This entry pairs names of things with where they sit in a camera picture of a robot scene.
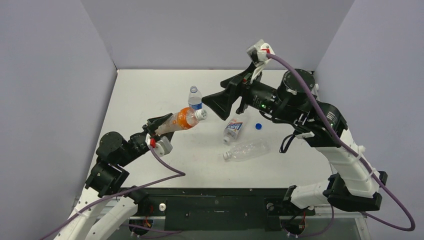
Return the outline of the blue label water bottle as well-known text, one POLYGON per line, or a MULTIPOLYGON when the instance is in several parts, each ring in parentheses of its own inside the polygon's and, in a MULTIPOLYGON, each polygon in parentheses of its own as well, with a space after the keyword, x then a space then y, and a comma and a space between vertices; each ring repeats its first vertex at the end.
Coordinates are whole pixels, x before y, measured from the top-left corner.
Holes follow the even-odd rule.
POLYGON ((187 102, 188 106, 194 110, 200 110, 203 107, 202 94, 195 85, 190 87, 187 102))

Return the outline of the orange drink bottle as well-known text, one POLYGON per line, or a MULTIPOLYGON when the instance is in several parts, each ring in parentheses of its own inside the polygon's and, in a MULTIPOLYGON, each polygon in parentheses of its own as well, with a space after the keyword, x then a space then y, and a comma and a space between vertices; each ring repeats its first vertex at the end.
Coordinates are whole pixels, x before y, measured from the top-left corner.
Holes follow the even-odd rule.
POLYGON ((185 107, 179 112, 174 113, 163 124, 161 124, 155 130, 155 133, 157 135, 163 135, 171 132, 188 130, 207 118, 208 113, 205 109, 195 110, 191 107, 185 107))

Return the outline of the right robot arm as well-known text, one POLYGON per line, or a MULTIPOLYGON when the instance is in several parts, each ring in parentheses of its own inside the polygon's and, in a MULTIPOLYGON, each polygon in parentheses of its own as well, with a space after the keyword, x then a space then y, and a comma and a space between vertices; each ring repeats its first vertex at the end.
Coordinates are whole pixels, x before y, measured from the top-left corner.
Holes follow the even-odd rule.
POLYGON ((336 169, 336 173, 319 183, 288 188, 282 199, 283 209, 294 214, 316 205, 329 204, 345 212, 378 211, 382 203, 380 186, 388 175, 371 169, 363 156, 340 111, 332 104, 318 101, 312 90, 313 75, 297 68, 282 76, 278 88, 261 82, 262 73, 251 64, 246 70, 223 80, 222 91, 202 98, 222 120, 226 120, 236 100, 236 110, 242 114, 248 107, 257 109, 275 124, 289 124, 294 138, 322 153, 336 169))

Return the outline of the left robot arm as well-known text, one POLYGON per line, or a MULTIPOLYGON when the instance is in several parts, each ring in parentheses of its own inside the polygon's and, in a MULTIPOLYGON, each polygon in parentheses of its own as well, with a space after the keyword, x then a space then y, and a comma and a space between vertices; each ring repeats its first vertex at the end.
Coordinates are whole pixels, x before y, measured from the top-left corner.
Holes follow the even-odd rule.
POLYGON ((171 116, 148 119, 142 132, 129 140, 116 131, 100 138, 96 163, 68 220, 53 231, 55 239, 106 240, 128 218, 149 210, 149 193, 144 185, 122 188, 130 174, 124 167, 146 153, 156 158, 170 153, 174 133, 158 135, 155 130, 171 116))

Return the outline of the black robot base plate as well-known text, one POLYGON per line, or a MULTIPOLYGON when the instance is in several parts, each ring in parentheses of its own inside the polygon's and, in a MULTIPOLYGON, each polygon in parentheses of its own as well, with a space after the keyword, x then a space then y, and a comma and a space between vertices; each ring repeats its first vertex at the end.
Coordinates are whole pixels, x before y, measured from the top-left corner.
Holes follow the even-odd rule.
POLYGON ((282 221, 313 216, 291 205, 286 188, 158 188, 126 224, 165 231, 278 231, 282 221))

